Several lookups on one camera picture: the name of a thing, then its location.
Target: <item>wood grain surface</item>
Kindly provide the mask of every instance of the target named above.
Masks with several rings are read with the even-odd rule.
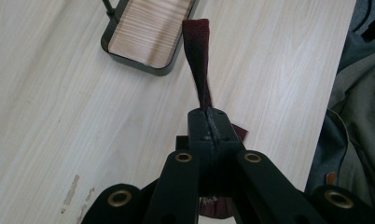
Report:
[[[192,0],[132,0],[109,43],[109,52],[154,68],[167,66]]]
[[[304,189],[354,0],[201,0],[214,106]],[[155,77],[101,49],[101,1],[0,0],[0,223],[80,223],[159,177],[199,107],[181,50]],[[232,219],[201,223],[233,223]]]

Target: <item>dark red strap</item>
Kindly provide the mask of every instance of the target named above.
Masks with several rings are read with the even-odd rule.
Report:
[[[208,42],[210,38],[209,21],[206,19],[183,21],[182,34],[184,36],[187,62],[196,82],[200,108],[203,111],[207,111],[208,106],[212,107],[207,81]]]

